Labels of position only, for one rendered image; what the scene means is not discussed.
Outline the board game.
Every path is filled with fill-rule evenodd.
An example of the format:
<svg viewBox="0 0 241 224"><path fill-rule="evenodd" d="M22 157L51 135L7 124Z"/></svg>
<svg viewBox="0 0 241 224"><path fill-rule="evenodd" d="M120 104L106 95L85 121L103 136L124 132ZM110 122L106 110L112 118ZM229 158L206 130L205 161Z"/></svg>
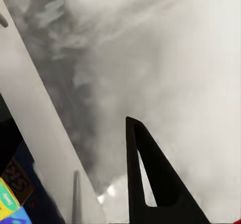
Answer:
<svg viewBox="0 0 241 224"><path fill-rule="evenodd" d="M21 208L0 224L52 224L35 192L27 198Z"/></svg>
<svg viewBox="0 0 241 224"><path fill-rule="evenodd" d="M0 221L17 212L34 189L33 183L13 156L0 177Z"/></svg>

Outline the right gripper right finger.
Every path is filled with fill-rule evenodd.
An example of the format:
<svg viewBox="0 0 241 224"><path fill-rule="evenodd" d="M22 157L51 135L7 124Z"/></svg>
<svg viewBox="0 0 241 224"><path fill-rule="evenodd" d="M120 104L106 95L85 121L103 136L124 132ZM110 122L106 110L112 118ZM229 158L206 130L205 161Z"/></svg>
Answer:
<svg viewBox="0 0 241 224"><path fill-rule="evenodd" d="M126 117L130 224L210 224L145 125ZM145 202L138 151L157 204Z"/></svg>

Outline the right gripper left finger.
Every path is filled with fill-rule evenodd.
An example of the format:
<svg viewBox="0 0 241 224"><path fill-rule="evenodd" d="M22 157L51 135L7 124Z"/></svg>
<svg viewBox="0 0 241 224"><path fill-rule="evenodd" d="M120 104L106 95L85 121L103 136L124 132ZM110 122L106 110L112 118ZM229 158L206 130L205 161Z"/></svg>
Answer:
<svg viewBox="0 0 241 224"><path fill-rule="evenodd" d="M23 139L14 119L0 122L0 177Z"/></svg>

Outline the toy box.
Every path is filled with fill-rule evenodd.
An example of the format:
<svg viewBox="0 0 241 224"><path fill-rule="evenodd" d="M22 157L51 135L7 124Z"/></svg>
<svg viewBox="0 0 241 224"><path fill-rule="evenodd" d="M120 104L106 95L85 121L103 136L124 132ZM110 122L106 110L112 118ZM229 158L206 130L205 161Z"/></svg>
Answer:
<svg viewBox="0 0 241 224"><path fill-rule="evenodd" d="M108 224L31 56L0 0L0 122L14 119L14 156L52 224Z"/></svg>

